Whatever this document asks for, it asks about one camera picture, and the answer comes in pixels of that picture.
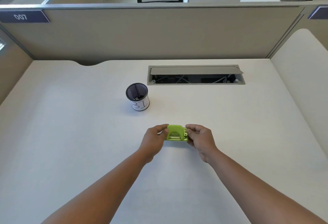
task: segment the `paper punch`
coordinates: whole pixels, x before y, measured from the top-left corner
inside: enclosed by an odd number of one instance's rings
[[[171,141],[188,141],[188,134],[186,133],[186,128],[179,125],[169,125],[169,134],[167,135],[166,140]]]

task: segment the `blue desk number sign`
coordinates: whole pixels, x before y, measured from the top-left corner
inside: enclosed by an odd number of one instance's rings
[[[50,23],[42,10],[0,11],[2,23]]]

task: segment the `white desk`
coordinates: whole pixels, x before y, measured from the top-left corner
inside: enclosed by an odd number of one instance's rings
[[[239,64],[246,85],[152,85],[149,108],[133,110],[127,86],[170,64]],[[0,106],[0,223],[40,223],[162,123],[211,128],[223,152],[328,221],[327,158],[271,61],[244,59],[33,61]],[[249,221],[193,148],[167,141],[112,223]]]

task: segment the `black mesh cup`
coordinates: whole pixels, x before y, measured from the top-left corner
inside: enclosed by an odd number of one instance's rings
[[[136,111],[143,111],[149,107],[148,88],[142,83],[133,83],[126,89],[126,97]]]

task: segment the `white paper label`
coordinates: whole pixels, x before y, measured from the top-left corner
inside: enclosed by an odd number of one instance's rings
[[[137,111],[145,110],[149,106],[148,95],[141,101],[130,101],[130,102],[131,102],[133,109],[137,110]]]

